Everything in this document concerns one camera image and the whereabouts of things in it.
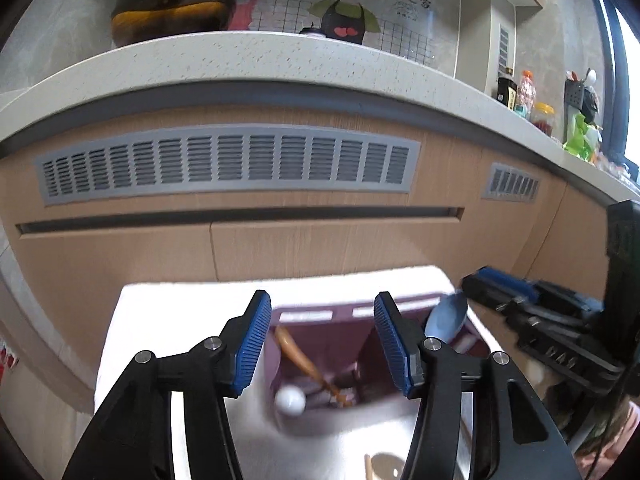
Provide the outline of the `blue plastic spoon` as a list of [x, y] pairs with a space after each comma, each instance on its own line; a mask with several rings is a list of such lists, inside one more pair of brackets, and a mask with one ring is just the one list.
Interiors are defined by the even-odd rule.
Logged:
[[426, 319], [424, 336], [450, 344], [465, 323], [468, 307], [468, 300], [463, 292], [442, 296]]

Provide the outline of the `white plastic spoon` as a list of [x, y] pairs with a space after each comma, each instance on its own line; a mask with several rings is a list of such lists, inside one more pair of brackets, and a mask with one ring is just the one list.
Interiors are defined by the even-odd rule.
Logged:
[[274, 396], [277, 411], [288, 417], [298, 417], [306, 410], [306, 394], [293, 385], [282, 386]]

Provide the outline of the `brown wooden spoon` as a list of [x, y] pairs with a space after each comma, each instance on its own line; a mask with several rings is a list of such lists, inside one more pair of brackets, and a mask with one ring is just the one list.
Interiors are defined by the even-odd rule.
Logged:
[[281, 352], [289, 359], [304, 375], [312, 379], [323, 390], [331, 393], [332, 398], [341, 408], [350, 408], [352, 401], [341, 393], [336, 385], [326, 380], [318, 367], [314, 365], [311, 359], [300, 350], [290, 332], [282, 325], [278, 325], [274, 329], [274, 336], [281, 349]]

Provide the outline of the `bamboo chopstick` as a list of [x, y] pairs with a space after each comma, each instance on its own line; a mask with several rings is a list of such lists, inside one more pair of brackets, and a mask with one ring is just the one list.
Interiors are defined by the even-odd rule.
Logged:
[[364, 471], [366, 472], [366, 479], [373, 480], [371, 456], [368, 454], [364, 456]]

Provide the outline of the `white kitchen countertop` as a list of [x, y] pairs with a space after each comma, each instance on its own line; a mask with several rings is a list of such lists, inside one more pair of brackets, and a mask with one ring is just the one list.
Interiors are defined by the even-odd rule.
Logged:
[[274, 106], [423, 127], [524, 159], [600, 203], [637, 192], [564, 152], [486, 94], [356, 44], [280, 32], [206, 32], [111, 50], [6, 95], [1, 151], [64, 131], [189, 106]]

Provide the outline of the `maroon utensil holder box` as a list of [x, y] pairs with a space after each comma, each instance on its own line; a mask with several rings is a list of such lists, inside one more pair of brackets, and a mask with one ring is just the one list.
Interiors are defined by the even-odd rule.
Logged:
[[[284, 326], [326, 380], [352, 401], [341, 408], [331, 393], [304, 375], [285, 355], [274, 336]], [[374, 326], [373, 304], [280, 307], [272, 315], [264, 349], [267, 399], [279, 430], [295, 437], [327, 437], [416, 414], [416, 401], [394, 386]], [[298, 417], [279, 413], [274, 396], [284, 385], [301, 388], [306, 410]]]

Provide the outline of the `small grey vent grille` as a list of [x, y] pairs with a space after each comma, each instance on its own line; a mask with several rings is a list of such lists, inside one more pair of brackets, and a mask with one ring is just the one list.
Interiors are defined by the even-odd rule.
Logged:
[[494, 162], [490, 166], [482, 197], [486, 200], [533, 203], [536, 200], [539, 187], [540, 180], [532, 174], [500, 164], [500, 162]]

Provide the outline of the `dark brown glossy spoon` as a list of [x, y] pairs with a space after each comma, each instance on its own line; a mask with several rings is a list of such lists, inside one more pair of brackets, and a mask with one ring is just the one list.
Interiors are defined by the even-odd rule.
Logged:
[[390, 453], [378, 453], [371, 456], [373, 480], [399, 480], [405, 467], [405, 461]]

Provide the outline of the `green plastic bag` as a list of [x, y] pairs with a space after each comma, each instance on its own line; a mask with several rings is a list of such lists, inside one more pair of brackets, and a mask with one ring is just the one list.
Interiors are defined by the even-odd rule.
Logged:
[[570, 124], [570, 132], [567, 133], [567, 141], [563, 148], [567, 153], [593, 164], [599, 153], [601, 142], [600, 128], [587, 122], [582, 113], [577, 113]]

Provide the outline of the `yellow lid jar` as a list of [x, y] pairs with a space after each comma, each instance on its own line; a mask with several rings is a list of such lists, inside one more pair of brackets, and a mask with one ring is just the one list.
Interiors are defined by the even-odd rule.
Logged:
[[555, 110], [549, 104], [537, 102], [530, 112], [529, 121], [546, 136], [552, 136]]

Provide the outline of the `orange capped clear bottle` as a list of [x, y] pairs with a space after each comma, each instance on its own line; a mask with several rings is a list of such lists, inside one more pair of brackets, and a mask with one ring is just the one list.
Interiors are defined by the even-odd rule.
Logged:
[[521, 81], [516, 89], [514, 112], [525, 119], [529, 119], [536, 101], [536, 88], [533, 73], [523, 70]]

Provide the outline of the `dark soy sauce bottle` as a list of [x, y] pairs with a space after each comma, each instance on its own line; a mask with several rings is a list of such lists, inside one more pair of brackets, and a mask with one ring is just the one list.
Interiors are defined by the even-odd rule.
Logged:
[[506, 106], [509, 110], [514, 110], [517, 94], [518, 85], [513, 80], [512, 68], [505, 67], [503, 70], [499, 70], [496, 92], [497, 101]]

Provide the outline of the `long grey vent grille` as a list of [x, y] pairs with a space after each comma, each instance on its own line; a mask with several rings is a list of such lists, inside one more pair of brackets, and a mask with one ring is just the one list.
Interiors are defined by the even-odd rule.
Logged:
[[34, 160], [48, 205], [181, 193], [407, 193], [416, 140], [302, 125], [148, 130], [80, 142]]

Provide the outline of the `grey countertop utensil caddy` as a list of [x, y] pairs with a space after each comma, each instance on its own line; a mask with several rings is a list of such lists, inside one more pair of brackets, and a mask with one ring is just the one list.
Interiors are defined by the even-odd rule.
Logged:
[[577, 117], [582, 115], [588, 126], [594, 126], [600, 112], [600, 101], [594, 85], [598, 79], [594, 68], [589, 67], [585, 76], [567, 72], [564, 81], [564, 141], [568, 142], [575, 133]]

